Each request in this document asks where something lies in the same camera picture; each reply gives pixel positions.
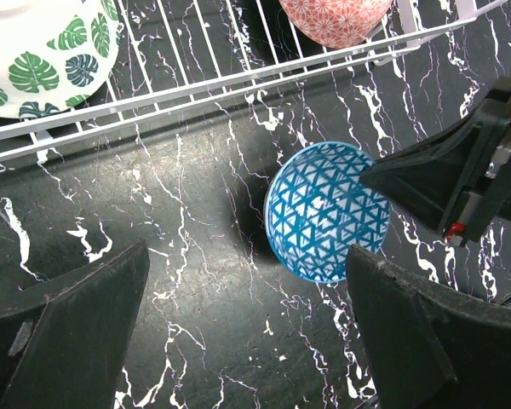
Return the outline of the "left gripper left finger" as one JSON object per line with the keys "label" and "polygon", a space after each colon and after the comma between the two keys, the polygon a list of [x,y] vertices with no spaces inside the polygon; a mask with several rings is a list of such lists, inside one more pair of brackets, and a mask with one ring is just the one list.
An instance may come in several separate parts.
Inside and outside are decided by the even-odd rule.
{"label": "left gripper left finger", "polygon": [[149,268],[140,239],[0,297],[0,408],[112,408]]}

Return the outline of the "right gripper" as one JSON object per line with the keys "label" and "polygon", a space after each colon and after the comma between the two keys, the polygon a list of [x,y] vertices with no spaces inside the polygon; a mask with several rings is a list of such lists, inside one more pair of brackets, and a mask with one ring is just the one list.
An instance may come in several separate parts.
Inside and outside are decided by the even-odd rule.
{"label": "right gripper", "polygon": [[450,245],[511,222],[511,78],[499,78],[466,117],[376,161],[359,181]]}

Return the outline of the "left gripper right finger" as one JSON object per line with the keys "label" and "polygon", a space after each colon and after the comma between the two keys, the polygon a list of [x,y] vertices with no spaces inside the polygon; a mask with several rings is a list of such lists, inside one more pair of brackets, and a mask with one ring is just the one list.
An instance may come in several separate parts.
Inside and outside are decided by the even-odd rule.
{"label": "left gripper right finger", "polygon": [[347,286],[382,408],[511,408],[511,308],[357,245]]}

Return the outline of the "red lattice blue-inside bowl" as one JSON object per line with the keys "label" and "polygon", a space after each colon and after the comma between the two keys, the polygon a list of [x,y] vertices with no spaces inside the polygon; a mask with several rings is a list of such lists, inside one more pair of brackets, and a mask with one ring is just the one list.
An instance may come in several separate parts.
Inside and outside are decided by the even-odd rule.
{"label": "red lattice blue-inside bowl", "polygon": [[291,273],[314,283],[340,282],[351,246],[381,249],[390,204],[359,180],[374,163],[351,144],[324,141],[281,167],[267,190],[264,225],[273,253]]}

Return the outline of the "red dotted pink bowl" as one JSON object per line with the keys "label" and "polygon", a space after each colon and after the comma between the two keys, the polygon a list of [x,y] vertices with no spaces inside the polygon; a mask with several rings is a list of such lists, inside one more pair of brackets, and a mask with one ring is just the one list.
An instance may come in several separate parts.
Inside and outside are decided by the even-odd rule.
{"label": "red dotted pink bowl", "polygon": [[344,49],[362,43],[391,7],[391,0],[280,0],[289,20],[315,43]]}

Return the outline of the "white wire dish rack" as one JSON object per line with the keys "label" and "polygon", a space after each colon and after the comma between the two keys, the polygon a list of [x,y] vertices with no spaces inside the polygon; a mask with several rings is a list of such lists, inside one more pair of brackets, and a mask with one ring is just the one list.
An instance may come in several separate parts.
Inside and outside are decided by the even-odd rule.
{"label": "white wire dish rack", "polygon": [[456,19],[441,26],[422,27],[418,8],[411,1],[395,4],[403,30],[400,35],[388,33],[383,19],[362,44],[336,51],[322,51],[313,56],[300,55],[294,60],[275,62],[259,68],[246,67],[230,75],[216,74],[201,82],[185,82],[162,91],[148,90],[144,95],[111,101],[92,107],[68,111],[48,117],[23,119],[17,124],[0,126],[0,141],[28,135],[30,144],[17,145],[0,152],[0,163],[29,154],[78,143],[129,126],[142,124],[163,115],[174,115],[240,95],[255,93],[289,82],[326,74],[366,63],[382,66],[419,49],[442,34],[453,32],[476,21],[481,15],[502,6],[491,1],[478,6],[474,1],[456,1]]}

